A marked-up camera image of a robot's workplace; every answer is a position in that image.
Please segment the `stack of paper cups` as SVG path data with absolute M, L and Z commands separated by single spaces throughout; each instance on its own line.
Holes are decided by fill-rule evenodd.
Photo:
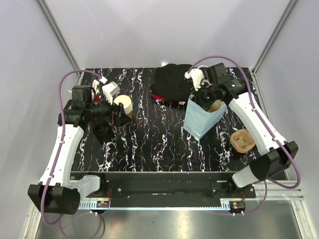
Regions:
M 133 117 L 133 105 L 132 100 L 127 95 L 119 95 L 114 99 L 114 102 L 119 105 L 121 103 L 124 107 L 124 112 L 127 116 Z

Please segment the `blue white paper bag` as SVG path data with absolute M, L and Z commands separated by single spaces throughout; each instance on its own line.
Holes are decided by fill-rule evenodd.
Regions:
M 196 140 L 200 141 L 220 121 L 227 106 L 224 102 L 217 100 L 214 104 L 220 105 L 220 109 L 209 113 L 199 106 L 194 99 L 194 95 L 190 95 L 188 98 L 183 128 Z

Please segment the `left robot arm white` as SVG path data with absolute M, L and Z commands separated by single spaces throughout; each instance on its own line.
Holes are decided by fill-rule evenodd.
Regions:
M 76 150 L 89 124 L 99 143 L 111 141 L 113 127 L 131 121 L 125 113 L 127 104 L 115 103 L 113 96 L 120 88 L 114 82 L 102 86 L 95 94 L 90 86 L 72 89 L 72 98 L 58 116 L 57 138 L 47 168 L 37 184 L 28 188 L 28 196 L 41 213 L 73 215 L 80 201 L 90 194 L 103 197 L 108 185 L 101 177 L 84 176 L 75 183 L 70 181 L 71 167 Z

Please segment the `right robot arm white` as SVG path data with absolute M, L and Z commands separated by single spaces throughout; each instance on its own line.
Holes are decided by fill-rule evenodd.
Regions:
M 206 68 L 190 68 L 185 74 L 191 79 L 194 94 L 200 106 L 208 107 L 215 100 L 223 101 L 242 121 L 248 130 L 260 156 L 244 169 L 232 175 L 226 185 L 231 197 L 238 197 L 244 187 L 271 179 L 274 175 L 296 167 L 294 157 L 299 150 L 294 141 L 288 142 L 278 133 L 255 102 L 247 76 L 233 79 L 224 64 Z

